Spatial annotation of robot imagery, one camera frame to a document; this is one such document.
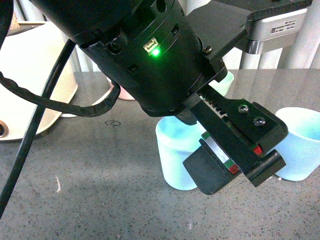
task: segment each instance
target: gray speckled surface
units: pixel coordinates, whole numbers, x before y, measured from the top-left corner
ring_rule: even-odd
[[[259,101],[272,112],[320,111],[320,70],[232,72],[230,98]],[[77,81],[75,102],[83,105],[107,86],[99,73]],[[121,125],[106,125],[109,120]],[[122,100],[97,118],[58,120],[32,145],[0,221],[0,239],[320,239],[319,168],[301,182],[274,176],[258,188],[240,175],[212,196],[175,190],[162,175],[158,121],[137,102]],[[0,186],[18,146],[0,142]]]

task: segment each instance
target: circular mark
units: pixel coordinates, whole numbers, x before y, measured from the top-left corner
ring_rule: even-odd
[[[118,127],[121,125],[121,122],[115,121],[115,120],[108,120],[108,121],[105,121],[104,123],[107,126],[113,126],[113,127]]]
[[[9,133],[8,126],[0,120],[0,138],[7,136]]]

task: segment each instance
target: bolt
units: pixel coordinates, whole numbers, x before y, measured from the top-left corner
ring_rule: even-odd
[[[241,104],[238,107],[238,111],[239,111],[239,113],[246,114],[247,112],[249,112],[249,107],[245,104]]]
[[[209,55],[213,52],[213,49],[211,46],[206,46],[204,49],[203,49],[203,53],[204,55]]]
[[[266,120],[263,117],[258,116],[255,119],[253,119],[253,123],[256,126],[263,126],[266,124]]]
[[[114,55],[118,55],[119,53],[121,53],[121,48],[120,48],[119,44],[117,44],[115,42],[110,42],[108,44],[108,49]]]

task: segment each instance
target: white cup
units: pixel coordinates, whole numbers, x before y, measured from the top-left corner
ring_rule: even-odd
[[[209,86],[214,88],[222,96],[225,96],[227,94],[227,92],[229,91],[229,88],[230,88],[232,82],[234,81],[234,79],[235,79],[235,76],[231,72],[228,71],[228,74],[226,75],[226,77],[222,81],[217,82],[216,80],[213,80],[209,83]]]
[[[275,115],[289,130],[288,136],[274,147],[286,163],[276,175],[289,181],[304,180],[320,165],[320,112],[286,107]]]

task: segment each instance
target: black cable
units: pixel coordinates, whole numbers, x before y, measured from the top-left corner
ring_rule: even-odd
[[[0,49],[8,34],[14,14],[14,1],[5,0],[0,3]]]
[[[0,3],[0,49],[3,45],[6,35],[8,34],[11,20],[13,17],[13,10],[14,4],[12,0],[6,0]],[[40,125],[41,119],[46,108],[83,117],[95,117],[109,111],[115,104],[120,94],[120,86],[116,82],[112,82],[114,87],[109,97],[107,97],[102,103],[97,104],[95,106],[80,107],[69,105],[63,102],[49,100],[59,80],[61,72],[63,71],[72,51],[75,48],[75,45],[76,44],[72,42],[70,39],[68,39],[68,41],[65,43],[45,83],[45,87],[42,91],[41,96],[35,95],[29,92],[27,89],[19,87],[16,82],[14,82],[11,79],[5,78],[2,72],[0,72],[0,82],[2,85],[4,85],[4,87],[6,87],[11,92],[17,94],[18,96],[38,105],[32,114],[31,120],[29,122],[26,132],[24,133],[20,147],[16,154],[10,175],[7,178],[5,186],[1,191],[0,219],[6,209],[6,206],[18,181],[18,178],[25,164],[26,158],[30,151],[30,147],[37,133],[38,127]]]
[[[58,112],[73,114],[73,115],[86,117],[86,118],[97,117],[110,111],[112,107],[115,105],[120,95],[119,84],[112,81],[113,89],[105,100],[92,106],[77,106],[69,103],[51,100],[51,99],[33,94],[28,89],[19,87],[15,81],[9,78],[5,78],[1,71],[0,71],[0,84],[2,84],[6,89],[8,89],[13,94],[33,104],[41,105],[43,107],[46,107],[47,109],[52,109]]]
[[[71,40],[68,40],[66,42],[64,48],[61,51],[60,56],[58,57],[56,63],[54,64],[54,67],[42,91],[41,95],[44,98],[49,98],[52,92],[54,91],[55,86],[58,82],[59,76],[61,75],[61,72],[64,69],[64,66],[66,65],[74,47],[75,47],[75,44]],[[20,144],[19,150],[16,154],[15,161],[11,169],[10,175],[0,194],[0,218],[2,217],[6,209],[8,201],[18,181],[19,175],[24,166],[31,144],[34,140],[34,137],[36,135],[36,132],[38,130],[38,127],[40,125],[40,122],[45,110],[46,110],[45,107],[38,105],[35,111],[33,112],[31,121],[28,125],[28,128]]]
[[[0,49],[10,28],[13,9],[14,4],[12,0],[5,0],[0,3]],[[113,89],[105,100],[93,106],[81,107],[60,101],[50,100],[49,98],[33,94],[29,90],[19,87],[15,81],[5,78],[1,71],[0,84],[2,84],[13,94],[33,104],[40,105],[58,112],[87,118],[97,117],[110,111],[115,105],[121,91],[119,84],[112,81]]]

